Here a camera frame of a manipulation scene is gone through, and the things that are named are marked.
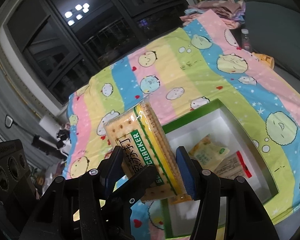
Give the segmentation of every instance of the blue gripper pad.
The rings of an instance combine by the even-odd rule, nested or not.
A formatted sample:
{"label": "blue gripper pad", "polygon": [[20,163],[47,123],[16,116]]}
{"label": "blue gripper pad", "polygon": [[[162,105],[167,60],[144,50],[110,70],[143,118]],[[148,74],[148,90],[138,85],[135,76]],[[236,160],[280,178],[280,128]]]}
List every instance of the blue gripper pad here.
{"label": "blue gripper pad", "polygon": [[193,200],[198,200],[199,196],[197,194],[198,189],[196,185],[200,181],[200,175],[183,146],[177,148],[176,160],[187,194],[191,196]]}

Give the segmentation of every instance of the bed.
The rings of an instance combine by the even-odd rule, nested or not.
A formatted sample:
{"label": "bed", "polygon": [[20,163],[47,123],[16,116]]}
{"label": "bed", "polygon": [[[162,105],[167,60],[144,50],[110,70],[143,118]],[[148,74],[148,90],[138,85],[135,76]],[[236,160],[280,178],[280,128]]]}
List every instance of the bed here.
{"label": "bed", "polygon": [[[103,123],[148,94],[162,125],[220,99],[254,141],[277,184],[279,193],[265,204],[273,223],[300,208],[300,95],[241,49],[213,11],[108,66],[70,96],[72,149],[63,175],[78,177],[109,157]],[[164,239],[163,227],[159,201],[133,206],[136,239]]]}

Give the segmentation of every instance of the green box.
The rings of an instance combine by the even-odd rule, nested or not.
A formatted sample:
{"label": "green box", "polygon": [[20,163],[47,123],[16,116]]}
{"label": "green box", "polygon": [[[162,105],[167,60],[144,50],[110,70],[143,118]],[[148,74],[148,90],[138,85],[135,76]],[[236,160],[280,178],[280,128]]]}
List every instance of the green box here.
{"label": "green box", "polygon": [[[178,146],[187,151],[203,137],[210,134],[214,142],[227,146],[230,154],[240,151],[252,174],[247,179],[263,204],[279,193],[274,178],[252,139],[226,106],[215,99],[163,126],[173,152]],[[166,239],[186,237],[191,234],[198,201],[175,205],[161,201]],[[226,199],[221,198],[219,227],[225,224]]]}

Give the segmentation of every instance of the yellow cup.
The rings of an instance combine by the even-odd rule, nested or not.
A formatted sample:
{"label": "yellow cup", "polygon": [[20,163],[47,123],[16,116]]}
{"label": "yellow cup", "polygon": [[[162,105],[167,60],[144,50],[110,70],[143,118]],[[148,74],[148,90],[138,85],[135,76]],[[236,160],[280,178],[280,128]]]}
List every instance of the yellow cup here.
{"label": "yellow cup", "polygon": [[256,56],[260,62],[266,64],[268,67],[270,67],[271,69],[274,68],[274,58],[270,57],[268,55],[265,54],[258,54],[258,53],[252,53],[254,56]]}

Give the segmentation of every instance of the plastic bottle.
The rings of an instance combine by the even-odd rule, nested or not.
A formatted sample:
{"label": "plastic bottle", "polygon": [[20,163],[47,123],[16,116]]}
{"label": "plastic bottle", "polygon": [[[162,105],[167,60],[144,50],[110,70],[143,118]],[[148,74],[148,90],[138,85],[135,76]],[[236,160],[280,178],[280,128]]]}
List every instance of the plastic bottle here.
{"label": "plastic bottle", "polygon": [[249,41],[249,31],[247,29],[241,30],[241,38],[242,38],[242,48],[247,50],[248,52],[252,52],[252,47]]}

